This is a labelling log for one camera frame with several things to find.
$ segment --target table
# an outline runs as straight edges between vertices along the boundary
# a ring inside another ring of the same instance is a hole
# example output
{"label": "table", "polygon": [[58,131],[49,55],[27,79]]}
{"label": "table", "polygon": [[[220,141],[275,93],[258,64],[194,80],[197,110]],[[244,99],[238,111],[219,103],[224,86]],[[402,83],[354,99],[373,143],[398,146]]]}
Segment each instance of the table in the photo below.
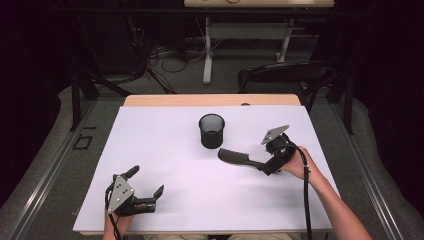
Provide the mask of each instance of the table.
{"label": "table", "polygon": [[[286,133],[291,140],[308,148],[337,190],[307,111],[295,95],[129,96],[117,115],[73,230],[101,234],[104,191],[112,175],[140,165],[140,171],[128,180],[135,195],[150,197],[162,184],[165,190],[156,212],[138,215],[130,234],[306,231],[303,181],[288,173],[266,176],[217,159],[218,149],[201,146],[197,125],[210,112],[226,121],[223,148],[249,153],[252,160],[263,162],[270,158],[260,145],[263,135],[289,124]],[[327,215],[316,193],[309,190],[312,228],[328,231]]]}
{"label": "table", "polygon": [[[184,6],[195,8],[323,8],[333,7],[333,0],[240,0],[238,3],[228,3],[226,0],[184,0]],[[211,83],[212,51],[211,38],[237,39],[282,39],[281,50],[277,53],[277,61],[284,62],[290,36],[293,29],[293,19],[286,23],[211,23],[206,17],[205,38],[206,57],[203,83]]]}

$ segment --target wooden table edge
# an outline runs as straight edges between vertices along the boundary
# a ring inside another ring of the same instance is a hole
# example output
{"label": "wooden table edge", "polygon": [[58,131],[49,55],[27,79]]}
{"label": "wooden table edge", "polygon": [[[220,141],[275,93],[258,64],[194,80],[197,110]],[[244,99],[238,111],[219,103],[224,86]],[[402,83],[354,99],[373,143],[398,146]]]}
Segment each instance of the wooden table edge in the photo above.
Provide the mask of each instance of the wooden table edge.
{"label": "wooden table edge", "polygon": [[124,107],[153,106],[237,106],[237,105],[300,106],[295,94],[170,94],[130,95]]}

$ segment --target white table leg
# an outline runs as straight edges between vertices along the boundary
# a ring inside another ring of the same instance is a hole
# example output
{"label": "white table leg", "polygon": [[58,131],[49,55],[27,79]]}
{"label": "white table leg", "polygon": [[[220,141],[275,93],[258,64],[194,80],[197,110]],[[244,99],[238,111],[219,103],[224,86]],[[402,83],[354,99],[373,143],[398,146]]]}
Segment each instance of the white table leg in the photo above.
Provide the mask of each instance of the white table leg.
{"label": "white table leg", "polygon": [[205,70],[203,73],[203,84],[211,83],[211,75],[212,75],[212,52],[211,52],[211,29],[210,29],[210,19],[206,18],[206,60],[205,60]]}
{"label": "white table leg", "polygon": [[284,40],[283,40],[283,45],[281,46],[281,51],[276,54],[278,62],[284,62],[285,61],[287,48],[289,46],[290,37],[291,37],[291,33],[292,33],[293,23],[294,23],[294,20],[290,19],[289,24],[288,24],[287,29],[286,29],[286,34],[285,34],[285,37],[284,37]]}

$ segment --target black curtain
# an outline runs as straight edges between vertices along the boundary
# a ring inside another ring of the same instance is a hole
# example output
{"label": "black curtain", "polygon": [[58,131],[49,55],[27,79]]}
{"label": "black curtain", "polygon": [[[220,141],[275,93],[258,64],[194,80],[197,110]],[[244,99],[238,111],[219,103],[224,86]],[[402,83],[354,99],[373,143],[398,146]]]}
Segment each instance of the black curtain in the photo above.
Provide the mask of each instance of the black curtain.
{"label": "black curtain", "polygon": [[[358,57],[351,71],[354,96],[369,109],[384,166],[423,216],[419,176],[424,171],[420,154],[424,149],[424,17],[420,5],[418,0],[338,0],[339,9],[373,8],[374,16],[347,25],[330,21],[313,58],[335,61],[346,69],[351,57]],[[367,43],[360,53],[355,52],[358,41]]]}
{"label": "black curtain", "polygon": [[33,1],[1,3],[0,206],[38,153],[70,85],[49,22]]}

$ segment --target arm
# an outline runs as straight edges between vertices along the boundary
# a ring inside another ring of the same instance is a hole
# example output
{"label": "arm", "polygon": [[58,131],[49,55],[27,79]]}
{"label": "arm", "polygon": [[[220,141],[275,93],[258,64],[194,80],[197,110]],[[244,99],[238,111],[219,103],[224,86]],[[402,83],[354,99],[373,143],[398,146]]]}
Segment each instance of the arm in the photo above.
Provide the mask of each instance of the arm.
{"label": "arm", "polygon": [[[118,219],[118,216],[113,213],[113,218],[116,220]],[[121,234],[121,237],[125,235],[125,233],[128,231],[128,229],[131,226],[131,222],[133,220],[134,216],[129,217],[120,217],[117,223],[119,233]],[[103,233],[103,240],[116,240],[113,225],[109,219],[109,216],[105,210],[105,229]]]}
{"label": "arm", "polygon": [[[371,239],[371,236],[356,215],[337,195],[331,184],[319,171],[308,151],[303,147],[300,147],[300,149],[305,153],[309,165],[309,183],[324,206],[337,239]],[[299,152],[296,151],[293,159],[281,169],[303,179],[303,162]]]}

